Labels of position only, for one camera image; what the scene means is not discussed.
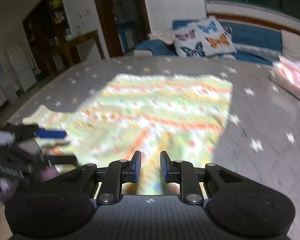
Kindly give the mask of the colourful patterned children's garment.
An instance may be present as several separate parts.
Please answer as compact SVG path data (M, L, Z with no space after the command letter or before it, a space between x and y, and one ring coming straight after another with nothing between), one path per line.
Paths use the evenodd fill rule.
M119 74L74 112L54 112L40 106L24 124L67 132L66 145L38 140L45 153L76 155L79 163L106 167L119 159L142 154L136 184L125 194L178 193L164 184L160 153L203 167L213 159L226 128L233 85L213 75L136 76Z

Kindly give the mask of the white cabinet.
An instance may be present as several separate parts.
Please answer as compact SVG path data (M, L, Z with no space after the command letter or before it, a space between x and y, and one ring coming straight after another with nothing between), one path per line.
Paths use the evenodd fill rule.
M23 48L19 44L13 43L6 47L5 53L19 89L23 92L28 91L36 84L37 80L28 64Z

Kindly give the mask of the dark wooden side table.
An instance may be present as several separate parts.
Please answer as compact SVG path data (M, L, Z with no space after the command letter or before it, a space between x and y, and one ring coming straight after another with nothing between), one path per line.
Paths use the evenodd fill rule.
M68 62L68 67L78 63L76 55L73 54L74 48L78 49L79 62L85 61L90 55L91 48L93 49L94 57L98 56L102 60L106 58L99 39L98 30L80 34L62 45L62 54Z

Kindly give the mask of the grey star pattern table cover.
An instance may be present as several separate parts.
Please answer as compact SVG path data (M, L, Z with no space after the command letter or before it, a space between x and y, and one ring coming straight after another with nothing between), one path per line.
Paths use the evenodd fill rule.
M38 91L10 122L23 124L40 106L74 112L119 74L213 75L229 81L229 117L209 163L287 195L296 210L288 235L300 239L300 101L274 84L270 72L259 64L206 58L122 57L81 63Z

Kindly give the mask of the crumpled cream cloth on sofa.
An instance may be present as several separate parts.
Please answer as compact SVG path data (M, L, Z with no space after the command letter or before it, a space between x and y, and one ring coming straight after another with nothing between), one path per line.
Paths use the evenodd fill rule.
M167 31L155 31L148 34L148 38L151 41L162 41L164 44L170 46L174 44L174 35Z

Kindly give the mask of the blue sofa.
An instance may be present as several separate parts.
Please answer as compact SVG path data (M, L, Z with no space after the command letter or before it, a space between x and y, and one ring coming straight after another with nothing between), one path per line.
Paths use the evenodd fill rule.
M134 56L179 56L230 59L271 65L282 54L281 33L245 23L175 20L172 28L153 32L134 49Z

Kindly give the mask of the butterfly print pillow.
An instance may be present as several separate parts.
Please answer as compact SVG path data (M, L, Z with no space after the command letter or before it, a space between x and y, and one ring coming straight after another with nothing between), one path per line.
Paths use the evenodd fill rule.
M173 35L175 52L179 57L212 57L237 53L232 35L214 16L180 27Z

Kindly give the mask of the pink tissue box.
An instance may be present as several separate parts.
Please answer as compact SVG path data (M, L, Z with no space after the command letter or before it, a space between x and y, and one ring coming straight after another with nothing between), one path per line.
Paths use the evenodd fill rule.
M269 79L300 101L300 61L291 61L280 55L273 62Z

